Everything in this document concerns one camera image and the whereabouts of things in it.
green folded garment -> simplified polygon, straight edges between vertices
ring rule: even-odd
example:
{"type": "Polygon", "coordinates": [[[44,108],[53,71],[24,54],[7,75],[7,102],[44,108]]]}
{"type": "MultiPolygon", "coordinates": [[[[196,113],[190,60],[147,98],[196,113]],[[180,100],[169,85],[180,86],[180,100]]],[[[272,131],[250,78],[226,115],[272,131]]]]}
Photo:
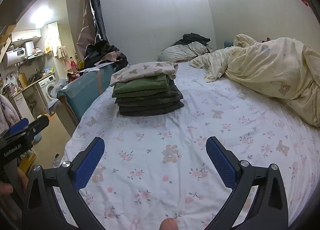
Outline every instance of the green folded garment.
{"type": "Polygon", "coordinates": [[[132,106],[132,107],[119,106],[119,111],[120,112],[149,111],[149,110],[155,110],[155,109],[162,109],[162,108],[170,107],[172,105],[177,105],[177,104],[178,104],[178,101],[163,103],[163,104],[156,104],[156,105],[146,105],[146,106],[132,106]]]}
{"type": "Polygon", "coordinates": [[[147,99],[141,101],[133,101],[133,102],[126,102],[126,103],[118,103],[118,106],[122,107],[133,107],[133,106],[146,106],[146,105],[157,105],[157,104],[165,104],[169,102],[176,102],[183,99],[183,95],[179,92],[176,96],[172,97],[162,97],[162,98],[154,98],[154,99],[147,99]]]}
{"type": "Polygon", "coordinates": [[[178,92],[180,91],[174,84],[174,81],[169,80],[169,91],[159,92],[156,94],[146,95],[146,96],[117,98],[115,103],[133,102],[138,100],[140,101],[140,100],[154,99],[154,98],[160,98],[160,97],[172,97],[172,96],[176,96],[178,92]]]}
{"type": "Polygon", "coordinates": [[[131,94],[133,92],[143,92],[141,96],[148,95],[147,91],[150,90],[150,94],[156,94],[169,90],[169,77],[167,75],[158,75],[139,78],[126,83],[116,83],[113,89],[112,97],[135,97],[139,96],[131,94]]]}
{"type": "Polygon", "coordinates": [[[148,111],[131,111],[131,112],[120,112],[123,116],[151,116],[151,115],[161,115],[169,112],[173,112],[181,107],[184,107],[182,102],[178,102],[178,104],[172,105],[170,107],[154,109],[148,111]]]}

kitchen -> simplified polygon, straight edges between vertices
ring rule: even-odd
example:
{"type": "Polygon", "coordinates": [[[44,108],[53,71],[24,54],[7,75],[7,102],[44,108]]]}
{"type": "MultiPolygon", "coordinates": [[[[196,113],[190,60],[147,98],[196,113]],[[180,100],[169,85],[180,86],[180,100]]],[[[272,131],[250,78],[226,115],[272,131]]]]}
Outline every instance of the kitchen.
{"type": "Polygon", "coordinates": [[[36,1],[6,34],[0,54],[1,94],[20,118],[31,122],[48,113],[51,90],[77,62],[65,0],[36,1]]]}

bed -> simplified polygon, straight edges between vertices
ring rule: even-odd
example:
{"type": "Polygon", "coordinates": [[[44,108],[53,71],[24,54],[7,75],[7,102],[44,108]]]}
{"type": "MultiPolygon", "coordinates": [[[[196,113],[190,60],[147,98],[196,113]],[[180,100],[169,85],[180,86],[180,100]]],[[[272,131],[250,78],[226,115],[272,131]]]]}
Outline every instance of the bed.
{"type": "MultiPolygon", "coordinates": [[[[225,77],[206,83],[204,76],[188,62],[179,64],[175,84],[185,106],[172,113],[120,116],[109,87],[83,115],[62,161],[72,160],[96,136],[105,141],[105,153],[80,193],[106,228],[159,229],[169,217],[179,229],[204,229],[231,193],[206,154],[210,136],[239,160],[278,164],[289,224],[306,205],[320,180],[318,130],[274,99],[225,77]]],[[[235,224],[244,220],[255,191],[235,224]]]]}

stack of folded clothes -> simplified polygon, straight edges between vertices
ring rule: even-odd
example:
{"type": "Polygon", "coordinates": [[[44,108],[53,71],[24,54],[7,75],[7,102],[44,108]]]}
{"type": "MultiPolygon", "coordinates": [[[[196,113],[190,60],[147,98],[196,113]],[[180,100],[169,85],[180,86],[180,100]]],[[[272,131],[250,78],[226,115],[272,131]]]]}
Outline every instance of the stack of folded clothes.
{"type": "Polygon", "coordinates": [[[174,84],[177,64],[149,62],[128,66],[111,77],[121,115],[150,116],[173,112],[184,106],[174,84]]]}

kitchen counter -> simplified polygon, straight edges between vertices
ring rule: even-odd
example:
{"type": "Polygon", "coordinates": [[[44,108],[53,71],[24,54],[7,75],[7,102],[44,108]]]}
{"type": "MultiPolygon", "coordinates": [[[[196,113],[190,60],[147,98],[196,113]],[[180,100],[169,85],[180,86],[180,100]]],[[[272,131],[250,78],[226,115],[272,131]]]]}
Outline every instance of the kitchen counter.
{"type": "Polygon", "coordinates": [[[39,83],[41,80],[43,80],[43,79],[45,79],[45,78],[47,78],[47,77],[49,77],[49,76],[51,76],[51,75],[53,75],[53,74],[54,74],[54,72],[52,72],[52,73],[50,73],[50,74],[47,74],[47,75],[41,77],[41,78],[38,79],[37,81],[35,81],[35,82],[31,83],[30,85],[28,85],[27,87],[22,88],[22,89],[20,89],[19,91],[15,92],[15,93],[14,93],[12,96],[10,96],[9,98],[13,98],[13,97],[17,96],[19,93],[23,92],[24,90],[28,89],[29,87],[33,86],[33,85],[36,84],[36,83],[39,83]]]}

